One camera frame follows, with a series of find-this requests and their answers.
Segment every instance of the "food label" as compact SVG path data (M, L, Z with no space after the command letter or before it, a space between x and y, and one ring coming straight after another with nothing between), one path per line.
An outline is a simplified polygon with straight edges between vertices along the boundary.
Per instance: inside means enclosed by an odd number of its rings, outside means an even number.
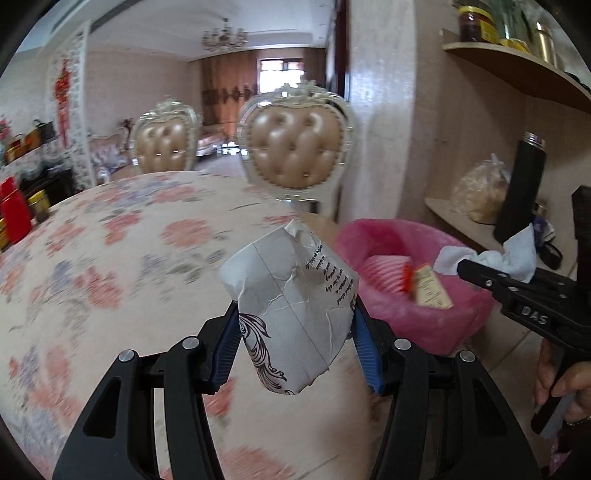
M480 36L482 40L485 40L490 43L498 44L499 43L499 34L496 31L494 25L485 22L484 20L480 20Z
M448 310L453 302L430 265L423 265L414 271L414 300L417 305Z

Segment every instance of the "crumpled tissue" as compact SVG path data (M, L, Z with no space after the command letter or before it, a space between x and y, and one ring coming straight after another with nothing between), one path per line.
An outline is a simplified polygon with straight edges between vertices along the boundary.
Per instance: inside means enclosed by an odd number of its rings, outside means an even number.
M488 250L478 255L468 247L443 247L435 260L433 270L443 275L457 275L457 265L462 260L485 265L502 271L514 280L529 283L537 266L534 245L534 228L531 224L513 235L503 244L504 254Z

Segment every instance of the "human hand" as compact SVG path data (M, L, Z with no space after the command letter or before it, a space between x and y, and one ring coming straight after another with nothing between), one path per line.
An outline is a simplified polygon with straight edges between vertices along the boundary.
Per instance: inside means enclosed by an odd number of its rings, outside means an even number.
M552 388L556 378L552 354L550 342L543 339L534 387L535 402L538 405L543 405L550 395L564 397L570 392L577 392L574 401L564 415L564 420L568 423L575 423L591 417L591 362L574 364Z

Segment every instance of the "plastic bag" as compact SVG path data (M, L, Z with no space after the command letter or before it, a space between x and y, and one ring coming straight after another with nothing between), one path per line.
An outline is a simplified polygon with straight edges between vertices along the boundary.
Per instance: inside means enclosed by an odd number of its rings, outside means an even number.
M337 238L336 252L358 270L373 255L405 255L416 270L433 265L442 247L462 243L452 236L420 223L406 220L356 220ZM429 353L450 355L461 342L476 333L491 314L493 299L487 290L456 276L439 275L453 301L440 310L421 307L403 294L385 293L359 279L359 296L368 313L389 323L394 333L409 339Z
M494 225L499 216L510 175L495 154L474 167L454 187L452 210L465 213L477 223Z

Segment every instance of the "pink plastic bag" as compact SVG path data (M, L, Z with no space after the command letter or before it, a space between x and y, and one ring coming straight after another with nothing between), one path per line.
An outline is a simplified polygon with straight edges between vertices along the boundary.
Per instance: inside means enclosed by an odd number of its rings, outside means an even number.
M336 252L354 270L373 255L408 255L416 269L433 265L442 247L464 245L435 228L406 220L356 220L337 238ZM449 310L416 305L402 294L376 290L363 277L359 296L368 313L390 324L397 336L408 338L429 353L450 355L488 320L493 306L490 292L457 276L437 274L453 302Z

